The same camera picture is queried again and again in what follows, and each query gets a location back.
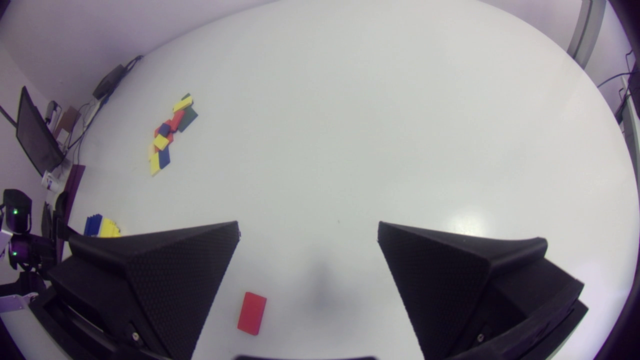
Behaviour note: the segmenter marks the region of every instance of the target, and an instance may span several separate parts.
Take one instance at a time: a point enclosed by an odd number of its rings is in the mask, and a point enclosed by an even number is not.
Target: white table
[[[151,177],[185,93],[200,116]],[[95,119],[70,225],[124,234],[238,220],[193,359],[421,359],[378,221],[544,236],[589,312],[557,355],[592,358],[626,300],[639,212],[606,102],[528,24],[476,1],[282,1],[149,54]],[[258,336],[243,295],[268,298]]]

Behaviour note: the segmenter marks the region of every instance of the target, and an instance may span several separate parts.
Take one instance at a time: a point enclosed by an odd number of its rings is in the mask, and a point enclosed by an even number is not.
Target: blue block
[[[86,218],[86,223],[84,223],[84,235],[85,236],[95,236],[98,235],[100,231],[100,224],[102,223],[102,215],[96,214],[92,217]]]
[[[169,165],[171,162],[171,158],[169,157],[169,146],[165,147],[164,150],[158,151],[158,156],[160,157],[160,168],[165,168],[165,166]]]
[[[167,137],[170,132],[171,132],[171,126],[169,124],[163,123],[158,128],[158,134],[160,134],[160,135],[162,135],[164,137]]]

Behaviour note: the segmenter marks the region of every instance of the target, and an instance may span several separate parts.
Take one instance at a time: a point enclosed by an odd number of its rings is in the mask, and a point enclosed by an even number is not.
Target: cable
[[[629,52],[627,54],[625,54],[625,63],[627,63],[627,70],[629,72],[631,72],[631,69],[629,68],[629,58],[628,58],[628,56],[631,55],[631,53],[633,53],[633,52],[634,52],[634,50],[631,49],[631,50],[629,50]]]
[[[87,111],[85,114],[82,115],[82,122],[83,122],[83,132],[80,134],[80,136],[78,136],[78,138],[72,142],[68,147],[67,147],[67,151],[64,153],[64,156],[62,157],[62,160],[55,166],[56,168],[58,166],[60,166],[60,164],[62,164],[63,161],[65,161],[65,159],[67,158],[67,154],[71,151],[71,148],[73,148],[73,146],[76,146],[76,144],[78,144],[78,146],[74,149],[73,153],[72,153],[72,159],[71,159],[71,164],[73,165],[76,159],[76,153],[77,153],[77,158],[78,158],[78,164],[80,164],[80,146],[82,146],[82,142],[84,139],[84,136],[86,135],[86,132],[89,131],[89,128],[91,127],[91,125],[93,124],[93,120],[96,117],[96,115],[98,115],[98,112],[100,112],[100,110],[102,109],[102,107],[109,101],[109,97],[111,97],[111,95],[113,94],[113,92],[115,91],[115,89],[118,87],[118,85],[120,84],[120,82],[122,81],[122,79],[128,75],[128,73],[130,73],[131,70],[133,70],[133,68],[136,66],[136,64],[142,59],[144,58],[143,55],[138,55],[136,56],[133,60],[129,61],[127,63],[127,65],[125,66],[125,72],[122,74],[122,76],[120,76],[120,79],[118,79],[118,81],[116,82],[115,86],[98,102],[97,106],[97,110],[95,111]],[[91,104],[90,101],[82,106],[80,106],[80,109],[78,110],[78,112],[80,112],[80,110],[82,110],[82,108],[84,108],[85,106]],[[89,124],[86,125],[86,114],[89,113],[93,113],[93,115],[91,116],[91,118],[89,119]],[[71,130],[71,133],[69,134],[68,140],[71,141],[71,136],[73,135],[73,128]]]
[[[623,75],[633,75],[633,74],[635,74],[636,72],[637,72],[637,71],[621,72],[621,73],[620,73],[620,74],[618,74],[618,75],[613,75],[613,76],[611,76],[609,79],[606,79],[605,81],[603,81],[602,83],[600,83],[600,85],[598,85],[597,87],[598,87],[598,88],[599,88],[599,87],[601,87],[602,85],[604,85],[604,84],[608,83],[609,81],[611,81],[611,80],[613,80],[613,79],[617,78],[618,76],[623,76]]]

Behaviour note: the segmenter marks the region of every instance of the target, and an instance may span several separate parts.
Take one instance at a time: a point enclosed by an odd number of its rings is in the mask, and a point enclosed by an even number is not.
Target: yellow block
[[[148,152],[148,159],[149,159],[149,161],[151,161],[151,158],[156,153],[156,146],[154,144],[149,145],[149,148],[147,149],[147,152]]]
[[[160,172],[160,154],[155,153],[151,157],[151,176],[156,176]]]
[[[113,220],[103,217],[98,236],[101,238],[119,238],[121,237],[120,229],[118,229]]]
[[[165,138],[164,136],[158,134],[158,136],[156,136],[156,138],[154,139],[154,145],[160,149],[160,150],[164,150],[164,148],[169,145],[169,139]]]
[[[180,111],[184,108],[186,108],[187,106],[191,106],[191,104],[193,104],[193,98],[191,96],[189,96],[188,98],[184,99],[184,100],[180,100],[180,102],[178,102],[176,105],[173,106],[173,112],[175,113],[176,111]]]

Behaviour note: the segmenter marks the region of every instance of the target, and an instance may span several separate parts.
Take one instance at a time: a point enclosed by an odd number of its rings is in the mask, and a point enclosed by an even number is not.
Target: wall
[[[480,0],[515,15],[567,50],[581,0]]]
[[[7,50],[0,42],[0,105],[15,120],[18,115],[20,90],[27,86],[33,103],[40,113],[47,109],[49,101],[42,95],[20,71],[15,62],[9,57]],[[0,191],[6,188],[22,190],[33,200],[33,232],[40,234],[40,219],[42,204],[47,190],[40,185],[40,175],[22,150],[15,138],[15,128],[0,115]]]
[[[581,0],[480,0],[500,8],[528,22],[534,28],[553,40],[563,50],[567,50],[580,12]],[[596,46],[585,68],[594,84],[598,85],[607,78],[627,71],[625,54],[631,46],[613,11],[607,7]],[[633,55],[629,63],[633,66]],[[618,90],[620,80],[612,80],[604,85],[600,92],[612,111],[620,105]]]
[[[0,40],[47,98],[77,108],[119,63],[271,1],[14,0],[0,21]]]
[[[607,2],[598,40],[584,71],[596,85],[613,75],[628,72],[625,54],[630,50],[631,45],[616,16],[616,12],[611,7],[611,4]],[[629,55],[629,68],[634,66],[635,61],[634,54]],[[618,78],[611,80],[600,88],[600,92],[612,111],[616,111],[621,103],[618,90],[622,87],[621,79]]]
[[[40,112],[46,110],[49,101],[20,71],[2,42],[0,42],[0,84],[2,84],[0,105],[14,120],[17,116],[20,90],[23,86],[27,86],[29,95]],[[40,234],[42,205],[47,190],[40,186],[40,175],[16,140],[15,128],[2,115],[0,115],[0,144],[0,168],[2,169],[0,190],[17,188],[31,197],[33,200],[32,233]],[[15,282],[18,274],[18,271],[11,268],[8,257],[5,256],[0,261],[0,284]],[[0,316],[27,359],[66,359],[30,311],[13,311]]]

